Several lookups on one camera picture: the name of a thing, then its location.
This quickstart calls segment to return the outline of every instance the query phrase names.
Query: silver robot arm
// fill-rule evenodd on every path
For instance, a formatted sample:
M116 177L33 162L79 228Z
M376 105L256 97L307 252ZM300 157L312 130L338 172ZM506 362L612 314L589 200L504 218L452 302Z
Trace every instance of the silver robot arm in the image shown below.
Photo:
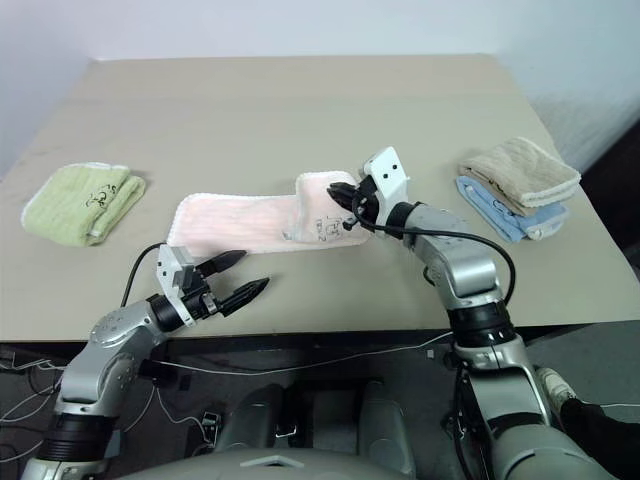
M266 286L268 278L249 282L224 300L210 291L206 277L245 254L225 252L195 265L185 249L160 246L156 275L164 295L119 308L93 327L86 346L64 371L49 429L23 479L88 479L106 470L114 425L151 350L196 320L230 315Z
M454 403L484 446L491 478L611 478L550 427L488 248L469 236L456 237L468 235L469 229L450 212L408 203L409 178L392 147L369 159L360 176L357 186L332 184L328 193L354 214L345 228L359 221L378 236L393 236L425 264L424 277L447 310L460 362Z

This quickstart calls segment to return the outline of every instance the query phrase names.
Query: beige towel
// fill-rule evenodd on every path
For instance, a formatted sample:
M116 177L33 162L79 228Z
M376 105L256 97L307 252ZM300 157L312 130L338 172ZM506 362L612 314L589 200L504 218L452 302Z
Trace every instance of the beige towel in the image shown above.
M537 208L523 207L519 203L514 202L509 197L507 197L502 190L500 190L500 187L498 185L496 185L495 183L493 183L491 181L487 181L484 178L477 177L474 174L473 170L471 170L470 168L463 167L461 165L460 166L460 174L461 175L465 175L467 177L471 177L474 180L476 180L480 185L482 185L484 188L486 188L487 191L489 193L491 193L491 195L496 197L496 200L498 200L500 203L502 203L505 207L507 207L513 213L516 213L518 215L522 215L523 217L529 217L529 216L535 214L538 211Z
M526 138L518 137L460 162L466 175L497 185L514 203L542 207L571 197L580 173Z

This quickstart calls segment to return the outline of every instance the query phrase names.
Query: white wall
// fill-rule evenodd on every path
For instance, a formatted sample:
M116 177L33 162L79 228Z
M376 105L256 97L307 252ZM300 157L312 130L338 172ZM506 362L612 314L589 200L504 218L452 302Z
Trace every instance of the white wall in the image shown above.
M88 57L491 53L583 170L640 116L637 0L4 1L0 174Z

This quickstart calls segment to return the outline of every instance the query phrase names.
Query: folded towel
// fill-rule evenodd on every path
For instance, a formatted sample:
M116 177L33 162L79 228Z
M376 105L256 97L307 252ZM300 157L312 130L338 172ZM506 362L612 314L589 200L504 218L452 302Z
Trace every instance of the folded towel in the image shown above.
M556 233L569 217L569 209L561 203L552 203L538 209L531 216L516 215L495 199L477 180L456 178L460 194L506 241L517 243L524 237L542 240Z
M122 165L67 165L24 207L22 226L62 245L101 243L144 194L144 188L144 180L131 176Z
M535 207L523 207L518 202L514 202L509 197L507 197L500 187L496 185L492 181L484 180L480 177L477 177L474 172L466 167L460 167L460 173L462 175L466 175L469 178L473 178L480 185L482 185L491 195L493 195L496 200L502 203L505 207L511 210L516 215L522 215L523 217L528 217L530 215L535 214L538 211L538 208Z
M296 181L295 195L189 195L178 206L167 243L187 247L194 257L232 249L272 253L364 243L368 231L342 226L351 215L327 194L334 182L356 183L346 172L305 173Z
M580 173L526 138L513 138L460 162L461 173L495 184L522 207L566 200L578 189Z

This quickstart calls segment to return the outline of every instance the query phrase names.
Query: blue towel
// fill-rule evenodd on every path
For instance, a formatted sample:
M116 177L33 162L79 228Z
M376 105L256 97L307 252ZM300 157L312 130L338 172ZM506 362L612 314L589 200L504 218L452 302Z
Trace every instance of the blue towel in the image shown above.
M524 237L541 240L556 233L569 216L569 209L561 203L539 208L528 217L516 215L473 178L456 178L460 194L508 242L517 243Z

